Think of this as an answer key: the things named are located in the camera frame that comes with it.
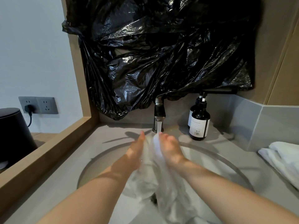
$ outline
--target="hand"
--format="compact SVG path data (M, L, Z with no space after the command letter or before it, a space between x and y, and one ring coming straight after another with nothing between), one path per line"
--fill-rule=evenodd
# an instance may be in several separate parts
M134 141L126 152L126 155L128 156L130 162L133 164L134 169L138 169L140 166L139 158L142 155L144 139L144 132L141 131L137 141Z
M177 139L174 136L168 135L166 133L159 133L159 138L161 152L169 166L176 168L178 165L187 160L181 151Z

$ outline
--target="bottle label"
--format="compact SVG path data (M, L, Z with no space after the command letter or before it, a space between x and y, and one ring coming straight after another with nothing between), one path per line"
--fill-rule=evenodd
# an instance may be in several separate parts
M192 117L189 133L195 137L206 137L209 124L210 120L199 120Z
M192 119L192 111L189 112L189 119L188 119L188 126L191 124L191 119Z

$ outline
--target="white towel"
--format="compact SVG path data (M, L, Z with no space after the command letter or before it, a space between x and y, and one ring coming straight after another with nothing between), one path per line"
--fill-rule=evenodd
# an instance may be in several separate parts
M140 168L132 173L123 191L126 196L142 203L156 193L159 213L168 223L207 223L197 217L190 205L183 179L166 165L158 135L146 137L141 160Z
M299 145L273 142L258 153L283 177L299 189Z

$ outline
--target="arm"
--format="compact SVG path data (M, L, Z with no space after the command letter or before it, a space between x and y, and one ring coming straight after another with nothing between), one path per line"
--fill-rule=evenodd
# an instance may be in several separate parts
M140 165L144 138L142 131L125 155L69 195L38 224L107 224L128 178Z
M299 217L278 204L186 159L173 136L160 134L160 143L168 165L185 178L224 223L299 223Z

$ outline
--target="sink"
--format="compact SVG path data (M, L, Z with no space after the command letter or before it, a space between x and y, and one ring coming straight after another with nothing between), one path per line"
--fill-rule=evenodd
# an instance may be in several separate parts
M82 185L86 184L108 166L112 165L117 159L125 154L130 144L131 143L125 143L112 147L93 158L81 173L77 187L79 188ZM224 157L211 152L210 150L193 146L187 143L180 143L180 145L186 158L245 188L248 188L251 191L254 191L246 176ZM184 181L184 184L186 192L189 194L191 203L196 208L199 217L213 224L221 224L222 222L216 217L216 215L204 203L204 201L201 200L199 196L197 196L197 194L189 186L189 184L186 181ZM122 194L115 206L109 223L150 224L166 222L159 215L157 208L150 201L141 206L136 199Z

